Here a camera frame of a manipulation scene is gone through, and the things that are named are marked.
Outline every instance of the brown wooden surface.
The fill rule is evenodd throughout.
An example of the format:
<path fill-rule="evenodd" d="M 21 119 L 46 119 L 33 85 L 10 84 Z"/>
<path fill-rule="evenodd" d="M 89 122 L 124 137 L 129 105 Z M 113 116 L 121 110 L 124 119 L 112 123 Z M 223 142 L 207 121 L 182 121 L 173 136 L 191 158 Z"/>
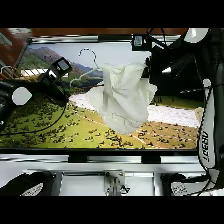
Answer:
<path fill-rule="evenodd" d="M 187 28 L 164 28 L 167 35 L 181 35 Z M 20 52 L 29 36 L 63 36 L 63 35 L 91 35 L 91 34 L 144 34 L 146 28 L 32 28 L 32 33 L 13 34 L 8 28 L 0 28 L 11 42 L 12 46 L 0 44 L 0 60 L 6 65 L 14 66 Z M 153 34 L 161 34 L 155 28 Z"/>

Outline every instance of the display screen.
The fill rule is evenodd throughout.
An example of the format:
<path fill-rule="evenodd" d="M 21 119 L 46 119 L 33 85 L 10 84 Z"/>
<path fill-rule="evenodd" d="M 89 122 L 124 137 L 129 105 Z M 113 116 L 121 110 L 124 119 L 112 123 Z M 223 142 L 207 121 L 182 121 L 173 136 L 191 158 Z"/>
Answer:
<path fill-rule="evenodd" d="M 74 148 L 74 149 L 192 149 L 196 147 L 200 121 L 195 109 L 204 107 L 204 93 L 196 67 L 183 61 L 164 71 L 154 99 L 147 106 L 148 119 L 129 134 L 120 134 L 105 124 L 102 116 L 87 100 L 86 94 L 102 86 L 103 71 L 79 77 L 105 64 L 144 63 L 149 52 L 132 51 L 128 42 L 30 44 L 18 71 L 21 79 L 35 82 L 50 65 L 61 57 L 68 60 L 72 71 L 62 77 L 69 102 L 64 107 L 41 92 L 33 93 L 24 105 L 13 112 L 1 131 L 1 147 Z"/>

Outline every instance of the clothes hanger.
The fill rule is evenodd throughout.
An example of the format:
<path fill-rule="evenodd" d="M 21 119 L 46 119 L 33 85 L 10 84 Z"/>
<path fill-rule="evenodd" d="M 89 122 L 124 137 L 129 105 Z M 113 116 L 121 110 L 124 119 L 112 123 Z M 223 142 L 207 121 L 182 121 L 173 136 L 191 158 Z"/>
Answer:
<path fill-rule="evenodd" d="M 99 66 L 97 65 L 97 63 L 96 63 L 96 54 L 95 54 L 95 52 L 92 51 L 92 50 L 89 49 L 89 48 L 83 48 L 83 49 L 79 52 L 79 56 L 81 56 L 82 51 L 91 51 L 91 52 L 94 54 L 94 60 L 93 60 L 93 61 L 94 61 L 94 64 L 96 65 L 96 68 L 94 68 L 94 69 L 92 69 L 91 71 L 88 71 L 88 72 L 82 74 L 79 78 L 72 79 L 72 80 L 70 81 L 70 88 L 72 87 L 72 83 L 73 83 L 74 81 L 80 81 L 84 76 L 90 74 L 91 72 L 94 72 L 94 71 L 100 69 L 100 67 L 99 67 Z"/>

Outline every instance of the black frame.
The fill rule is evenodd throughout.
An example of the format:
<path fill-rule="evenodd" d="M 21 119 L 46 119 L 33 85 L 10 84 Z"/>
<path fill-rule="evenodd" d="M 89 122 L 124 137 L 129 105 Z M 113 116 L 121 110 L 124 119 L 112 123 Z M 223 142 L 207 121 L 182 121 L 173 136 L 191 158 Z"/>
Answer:
<path fill-rule="evenodd" d="M 98 36 L 98 41 L 85 41 L 85 43 L 101 43 L 101 42 L 129 42 L 132 40 L 131 35 L 91 35 Z M 20 63 L 23 53 L 28 45 L 33 43 L 32 38 L 27 38 L 15 67 Z M 83 43 L 82 41 L 69 41 L 63 43 Z M 26 154 L 26 155 L 69 155 L 69 156 L 144 156 L 144 157 L 160 157 L 160 156 L 197 156 L 196 148 L 193 149 L 116 149 L 116 148 L 14 148 L 0 147 L 0 154 Z"/>

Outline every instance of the white garment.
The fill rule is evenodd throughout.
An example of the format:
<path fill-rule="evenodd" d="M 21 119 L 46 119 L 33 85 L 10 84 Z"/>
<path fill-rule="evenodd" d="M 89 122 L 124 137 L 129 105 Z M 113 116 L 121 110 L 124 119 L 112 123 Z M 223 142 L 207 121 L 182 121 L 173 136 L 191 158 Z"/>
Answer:
<path fill-rule="evenodd" d="M 120 134 L 135 131 L 148 119 L 147 106 L 157 87 L 149 79 L 141 79 L 144 68 L 141 63 L 105 65 L 104 86 L 94 87 L 86 94 L 104 122 Z"/>

